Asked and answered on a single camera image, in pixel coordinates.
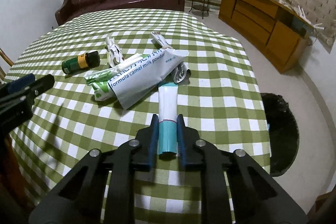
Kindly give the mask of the white camel milk powder bag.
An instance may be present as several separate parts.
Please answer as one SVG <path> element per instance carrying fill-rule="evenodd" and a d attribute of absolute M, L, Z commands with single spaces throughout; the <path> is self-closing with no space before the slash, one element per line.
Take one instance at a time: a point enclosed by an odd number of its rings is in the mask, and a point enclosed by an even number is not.
<path fill-rule="evenodd" d="M 108 81 L 123 109 L 133 106 L 170 74 L 164 57 L 165 54 L 159 49 Z"/>

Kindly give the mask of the black lined trash bin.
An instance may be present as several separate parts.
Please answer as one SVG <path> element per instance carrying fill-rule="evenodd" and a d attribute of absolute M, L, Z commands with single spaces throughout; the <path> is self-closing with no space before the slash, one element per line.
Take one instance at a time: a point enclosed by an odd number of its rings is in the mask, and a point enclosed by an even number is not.
<path fill-rule="evenodd" d="M 299 130 L 288 102 L 281 95 L 261 93 L 270 138 L 270 174 L 282 176 L 298 153 Z"/>

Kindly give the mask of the green white plastic wrapper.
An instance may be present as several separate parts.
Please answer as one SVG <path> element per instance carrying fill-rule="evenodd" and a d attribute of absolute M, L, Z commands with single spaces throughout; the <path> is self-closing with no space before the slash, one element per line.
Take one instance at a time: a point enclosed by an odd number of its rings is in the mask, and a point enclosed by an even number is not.
<path fill-rule="evenodd" d="M 115 97 L 114 92 L 108 85 L 108 81 L 112 79 L 114 76 L 121 73 L 124 69 L 135 64 L 141 58 L 142 54 L 136 53 L 112 68 L 104 69 L 102 71 L 91 73 L 85 76 L 84 78 L 86 80 L 87 85 L 93 89 L 94 100 L 105 101 L 107 99 Z"/>

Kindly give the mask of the silver wrapper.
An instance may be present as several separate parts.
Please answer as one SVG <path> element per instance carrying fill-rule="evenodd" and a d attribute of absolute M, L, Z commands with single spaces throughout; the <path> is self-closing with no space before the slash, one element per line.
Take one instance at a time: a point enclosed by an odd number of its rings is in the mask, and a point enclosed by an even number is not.
<path fill-rule="evenodd" d="M 111 68 L 113 68 L 116 65 L 119 65 L 122 61 L 124 61 L 124 57 L 120 47 L 115 42 L 114 37 L 107 36 L 105 38 L 105 43 L 107 50 L 107 63 Z"/>

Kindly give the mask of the wooden chair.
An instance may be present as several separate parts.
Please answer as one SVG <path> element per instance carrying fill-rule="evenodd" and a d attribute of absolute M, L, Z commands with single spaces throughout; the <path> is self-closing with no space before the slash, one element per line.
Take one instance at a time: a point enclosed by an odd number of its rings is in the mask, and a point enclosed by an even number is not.
<path fill-rule="evenodd" d="M 12 67 L 14 65 L 14 62 L 5 54 L 5 52 L 0 48 L 0 56 L 3 59 L 3 61 L 9 66 Z M 6 77 L 5 71 L 0 67 L 0 78 L 1 81 L 3 81 Z"/>

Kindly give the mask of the wooden sideboard cabinet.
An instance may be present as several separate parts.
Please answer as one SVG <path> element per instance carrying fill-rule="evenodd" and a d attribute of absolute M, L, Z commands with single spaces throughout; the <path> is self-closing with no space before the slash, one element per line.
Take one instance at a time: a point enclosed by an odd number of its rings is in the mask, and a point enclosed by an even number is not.
<path fill-rule="evenodd" d="M 222 0 L 219 19 L 251 42 L 283 74 L 299 61 L 313 26 L 275 0 Z"/>

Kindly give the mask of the green bottle yellow label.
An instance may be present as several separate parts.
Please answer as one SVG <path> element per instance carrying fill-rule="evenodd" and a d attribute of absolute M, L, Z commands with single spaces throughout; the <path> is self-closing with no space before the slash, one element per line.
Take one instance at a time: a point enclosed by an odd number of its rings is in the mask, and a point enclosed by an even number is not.
<path fill-rule="evenodd" d="M 98 51 L 83 53 L 77 57 L 62 62 L 62 71 L 71 75 L 84 69 L 95 68 L 100 65 Z"/>

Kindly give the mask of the silver foil packet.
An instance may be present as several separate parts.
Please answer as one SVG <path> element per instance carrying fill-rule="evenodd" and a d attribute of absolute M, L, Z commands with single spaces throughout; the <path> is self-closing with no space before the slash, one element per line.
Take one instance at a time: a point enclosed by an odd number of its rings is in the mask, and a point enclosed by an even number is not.
<path fill-rule="evenodd" d="M 165 54 L 164 64 L 170 69 L 171 80 L 177 85 L 186 85 L 189 83 L 191 71 L 185 62 L 189 55 L 187 50 L 174 49 L 159 32 L 151 32 L 154 41 L 161 46 L 162 53 Z"/>

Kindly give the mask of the white teal tube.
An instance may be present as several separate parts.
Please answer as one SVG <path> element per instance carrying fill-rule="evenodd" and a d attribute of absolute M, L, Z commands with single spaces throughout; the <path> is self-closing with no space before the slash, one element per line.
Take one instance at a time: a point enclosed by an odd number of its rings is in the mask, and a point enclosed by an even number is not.
<path fill-rule="evenodd" d="M 174 159 L 177 154 L 177 99 L 178 86 L 162 81 L 159 94 L 159 139 L 160 159 Z"/>

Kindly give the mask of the white wifi router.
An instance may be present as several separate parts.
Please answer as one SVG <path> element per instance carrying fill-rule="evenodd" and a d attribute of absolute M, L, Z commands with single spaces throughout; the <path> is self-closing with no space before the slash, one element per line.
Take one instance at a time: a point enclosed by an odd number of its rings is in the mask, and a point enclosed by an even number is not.
<path fill-rule="evenodd" d="M 303 8 L 298 5 L 297 6 L 298 8 L 298 15 L 304 20 L 306 21 L 310 26 L 312 26 L 315 30 L 324 30 L 325 27 L 322 25 L 322 23 L 316 23 L 316 24 L 313 24 L 307 17 L 306 17 L 306 14 L 303 10 Z"/>

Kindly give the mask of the green checkered tablecloth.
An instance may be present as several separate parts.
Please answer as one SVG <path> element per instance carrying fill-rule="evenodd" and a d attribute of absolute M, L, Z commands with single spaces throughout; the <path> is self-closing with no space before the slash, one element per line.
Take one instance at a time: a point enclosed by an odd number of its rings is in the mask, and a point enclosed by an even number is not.
<path fill-rule="evenodd" d="M 143 61 L 107 79 L 113 98 L 97 101 L 87 85 L 89 72 L 66 76 L 62 62 L 82 53 L 100 54 L 108 67 L 106 38 L 115 39 L 125 57 Z M 33 117 L 12 131 L 13 148 L 27 193 L 40 200 L 91 149 L 110 151 L 133 139 L 159 112 L 158 84 L 183 60 L 187 83 L 170 100 L 185 124 L 218 149 L 243 149 L 269 168 L 269 133 L 256 77 L 241 43 L 179 11 L 123 9 L 90 12 L 34 41 L 5 80 L 29 73 L 53 75 L 52 89 L 39 96 Z"/>

